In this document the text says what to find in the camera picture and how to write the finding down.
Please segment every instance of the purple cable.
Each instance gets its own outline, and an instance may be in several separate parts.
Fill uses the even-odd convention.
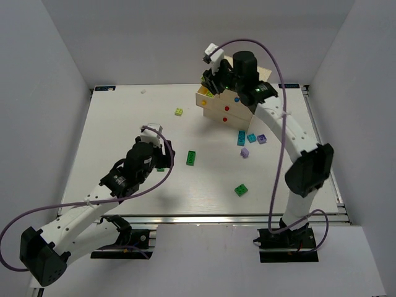
[[[165,177],[164,177],[158,184],[152,186],[150,189],[147,189],[147,190],[145,190],[145,191],[143,191],[143,192],[140,192],[140,193],[138,193],[138,194],[131,195],[131,196],[129,196],[129,197],[114,198],[114,199],[109,199],[109,200],[96,200],[96,201],[90,201],[91,204],[97,205],[97,204],[103,204],[103,203],[121,202],[121,201],[129,200],[129,199],[132,199],[132,198],[140,197],[140,196],[142,196],[142,195],[144,195],[144,194],[147,194],[148,192],[151,192],[152,190],[156,189],[157,187],[161,186],[161,185],[166,181],[166,179],[168,179],[169,175],[170,175],[171,172],[172,172],[172,168],[173,168],[173,165],[174,165],[174,155],[173,155],[173,153],[172,153],[172,148],[171,148],[171,146],[169,145],[169,143],[168,143],[168,141],[165,139],[165,137],[164,137],[161,133],[159,133],[158,131],[156,131],[155,129],[152,129],[152,128],[147,127],[147,126],[142,126],[142,129],[147,129],[147,130],[150,130],[150,131],[153,131],[153,132],[157,133],[158,136],[160,136],[160,137],[162,138],[164,144],[167,146],[167,148],[168,148],[168,150],[169,150],[169,152],[170,152],[170,154],[171,154],[171,166],[170,166],[170,168],[169,168],[168,173],[165,175]],[[73,203],[65,203],[65,204],[56,204],[56,205],[43,206],[43,207],[39,207],[39,208],[37,208],[37,209],[31,209],[31,210],[29,210],[29,211],[27,211],[27,212],[24,212],[24,213],[20,214],[18,217],[16,217],[16,218],[14,218],[13,220],[11,220],[11,222],[9,222],[9,223],[4,227],[4,229],[1,231],[1,233],[0,233],[0,263],[1,263],[3,266],[5,266],[5,268],[7,268],[7,269],[9,269],[9,270],[12,270],[12,271],[15,271],[15,272],[26,272],[26,271],[28,271],[28,269],[15,268],[15,267],[9,265],[9,264],[6,262],[6,260],[4,260],[4,258],[3,258],[3,256],[2,256],[2,253],[1,253],[1,242],[2,242],[2,239],[3,239],[4,235],[6,234],[7,230],[8,230],[17,220],[20,220],[21,218],[26,217],[27,215],[30,215],[31,213],[41,212],[42,210],[58,209],[58,208],[60,208],[60,207],[70,207],[70,206],[85,206],[85,205],[87,205],[87,202],[73,202]]]
[[[139,253],[141,253],[147,260],[150,260],[150,257],[146,255],[144,251],[142,251],[141,249],[135,246],[102,246],[99,250],[105,250],[105,249],[134,249]]]
[[[285,81],[283,80],[283,76],[282,73],[280,71],[278,62],[275,60],[275,57],[272,55],[272,53],[269,51],[269,49],[263,45],[261,42],[257,41],[257,40],[253,40],[253,39],[249,39],[249,38],[240,38],[240,39],[235,39],[235,40],[230,40],[226,43],[223,43],[222,45],[220,45],[218,48],[216,48],[214,51],[211,52],[211,54],[209,55],[209,57],[211,57],[214,53],[216,53],[220,48],[223,48],[226,45],[229,45],[230,43],[234,43],[234,42],[239,42],[239,41],[246,41],[246,42],[251,42],[251,43],[255,43],[257,45],[259,45],[265,52],[267,52],[267,54],[270,56],[273,64],[275,65],[275,68],[277,69],[278,75],[279,75],[279,79],[280,79],[280,84],[282,85],[282,93],[283,93],[283,115],[282,115],[282,139],[281,139],[281,144],[280,144],[280,154],[279,154],[279,161],[278,161],[278,168],[277,168],[277,175],[275,177],[275,182],[273,183],[273,189],[272,189],[272,195],[271,195],[271,203],[270,203],[270,211],[268,214],[268,230],[270,231],[270,233],[272,234],[279,234],[281,232],[284,232],[286,230],[289,230],[290,228],[296,226],[297,224],[301,223],[302,221],[304,221],[305,219],[309,218],[311,215],[313,215],[316,212],[321,212],[323,214],[323,216],[326,219],[326,231],[324,234],[324,237],[322,239],[322,241],[315,247],[315,249],[308,251],[308,252],[313,252],[316,251],[316,249],[318,249],[323,242],[325,241],[326,237],[327,237],[327,233],[329,232],[329,218],[327,217],[327,214],[320,209],[315,209],[313,210],[311,213],[309,213],[308,215],[306,215],[303,218],[300,218],[299,220],[295,221],[294,223],[281,228],[281,229],[277,229],[277,230],[273,230],[271,228],[271,222],[272,222],[272,215],[273,215],[273,205],[275,202],[275,196],[277,195],[277,189],[278,189],[278,183],[279,183],[279,178],[280,178],[280,171],[282,169],[282,162],[283,162],[283,154],[285,153],[285,145],[286,145],[286,88],[285,88]]]

